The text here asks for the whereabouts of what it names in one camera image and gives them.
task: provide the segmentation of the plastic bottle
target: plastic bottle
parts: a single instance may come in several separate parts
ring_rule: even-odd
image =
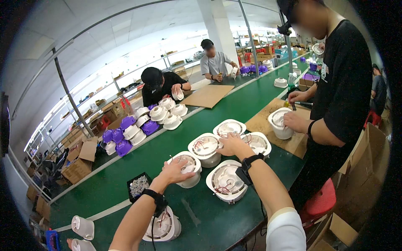
[[[295,88],[295,80],[297,78],[297,74],[295,72],[289,73],[289,79],[287,80],[287,90],[290,91],[292,88]]]

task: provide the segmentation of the black t-shirt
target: black t-shirt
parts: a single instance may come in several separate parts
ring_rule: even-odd
[[[381,116],[384,111],[385,101],[387,100],[387,85],[385,84],[383,76],[377,75],[374,77],[371,89],[375,91],[375,97],[370,104],[371,109],[374,110],[378,116]]]
[[[163,77],[165,78],[165,82],[162,86],[162,89],[156,91],[150,90],[146,84],[142,88],[142,101],[144,103],[144,107],[157,104],[166,94],[172,97],[173,85],[187,83],[186,80],[180,78],[180,76],[174,72],[165,72],[163,73]]]
[[[323,62],[310,119],[324,118],[345,143],[322,150],[349,155],[369,113],[373,74],[366,41],[350,21],[341,21],[326,39]]]

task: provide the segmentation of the hand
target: hand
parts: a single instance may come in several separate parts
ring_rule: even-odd
[[[189,172],[182,174],[181,168],[187,163],[187,160],[182,160],[179,162],[179,157],[171,161],[170,164],[165,161],[162,167],[162,172],[160,172],[158,177],[161,177],[168,185],[172,183],[179,183],[191,178],[195,175],[195,172]]]
[[[289,104],[294,104],[295,101],[306,101],[308,99],[308,94],[307,92],[301,92],[301,91],[294,91],[289,93],[288,96],[288,102]]]
[[[220,74],[213,75],[212,79],[216,80],[216,81],[218,81],[220,83],[220,82],[222,82],[222,75],[220,75]]]
[[[242,161],[244,158],[255,155],[251,147],[240,138],[238,133],[228,133],[228,137],[226,139],[219,139],[219,141],[223,143],[224,147],[216,149],[216,152],[222,155],[236,155],[240,161]]]
[[[283,115],[283,124],[298,133],[307,134],[310,120],[302,118],[296,112],[287,112]]]
[[[172,86],[172,93],[178,94],[178,92],[180,91],[180,89],[181,89],[181,84],[174,84],[174,85]]]

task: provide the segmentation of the black wristband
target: black wristband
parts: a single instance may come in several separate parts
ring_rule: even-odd
[[[313,136],[311,135],[311,127],[313,126],[313,124],[316,122],[316,120],[313,120],[310,125],[308,126],[308,130],[307,130],[307,136],[311,139],[313,139]]]

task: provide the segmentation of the gray shirt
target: gray shirt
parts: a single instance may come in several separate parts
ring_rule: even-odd
[[[228,75],[225,63],[231,63],[228,55],[221,51],[217,51],[214,57],[207,57],[204,55],[201,58],[201,75],[209,73],[211,75],[217,75],[220,73],[223,76]]]

